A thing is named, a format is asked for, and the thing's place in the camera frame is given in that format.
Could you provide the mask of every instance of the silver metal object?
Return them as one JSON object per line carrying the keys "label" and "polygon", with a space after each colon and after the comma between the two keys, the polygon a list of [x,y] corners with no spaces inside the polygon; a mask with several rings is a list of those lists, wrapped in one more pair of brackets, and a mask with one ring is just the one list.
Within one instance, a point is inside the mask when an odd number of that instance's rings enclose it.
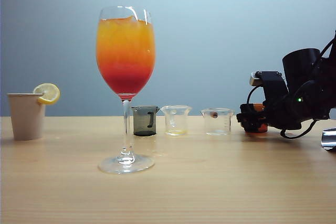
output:
{"label": "silver metal object", "polygon": [[334,149],[334,147],[336,146],[336,128],[323,130],[321,146],[327,151]]}
{"label": "silver metal object", "polygon": [[[262,84],[262,80],[259,77],[257,77],[258,75],[257,73],[262,73],[262,72],[256,71],[256,72],[251,73],[250,82],[249,82],[251,86],[258,86]],[[277,74],[280,75],[284,81],[286,80],[285,76],[283,76],[281,72],[277,72]]]}

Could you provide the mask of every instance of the paper cup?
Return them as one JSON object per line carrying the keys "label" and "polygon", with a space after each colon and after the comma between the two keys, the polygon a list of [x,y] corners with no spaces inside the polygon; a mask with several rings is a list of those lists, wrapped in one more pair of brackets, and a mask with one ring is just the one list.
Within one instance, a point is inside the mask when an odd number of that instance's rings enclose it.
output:
{"label": "paper cup", "polygon": [[9,106],[15,140],[32,140],[42,137],[45,115],[44,104],[37,102],[42,94],[9,93]]}

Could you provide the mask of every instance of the lemon slice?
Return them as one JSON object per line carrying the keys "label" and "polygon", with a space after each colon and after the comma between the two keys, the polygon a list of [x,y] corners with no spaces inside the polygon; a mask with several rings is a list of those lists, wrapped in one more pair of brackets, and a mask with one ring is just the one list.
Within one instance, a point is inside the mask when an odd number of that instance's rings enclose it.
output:
{"label": "lemon slice", "polygon": [[48,105],[56,103],[60,97],[58,87],[52,83],[42,83],[38,85],[34,88],[33,93],[42,93],[43,95],[37,98],[37,101]]}

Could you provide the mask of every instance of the beaker with liquid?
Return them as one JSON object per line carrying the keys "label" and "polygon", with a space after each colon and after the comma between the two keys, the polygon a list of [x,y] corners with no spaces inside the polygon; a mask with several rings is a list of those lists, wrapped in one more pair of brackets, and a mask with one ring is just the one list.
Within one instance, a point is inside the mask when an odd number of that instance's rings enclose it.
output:
{"label": "beaker with liquid", "polygon": [[161,108],[165,115],[166,131],[171,136],[187,133],[187,116],[192,108],[187,105],[167,105]]}

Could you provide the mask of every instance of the clear beaker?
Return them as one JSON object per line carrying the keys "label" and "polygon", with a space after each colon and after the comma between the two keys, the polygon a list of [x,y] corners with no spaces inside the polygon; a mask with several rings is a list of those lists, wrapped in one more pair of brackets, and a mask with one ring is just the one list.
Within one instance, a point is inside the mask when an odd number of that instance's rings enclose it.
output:
{"label": "clear beaker", "polygon": [[192,108],[186,105],[167,105],[161,108],[165,115],[166,131],[171,136],[187,133],[187,116]]}
{"label": "clear beaker", "polygon": [[205,133],[208,135],[227,135],[231,131],[231,117],[234,111],[225,108],[201,110],[205,121]]}
{"label": "clear beaker", "polygon": [[156,134],[157,106],[134,106],[133,134],[136,136],[150,136]]}

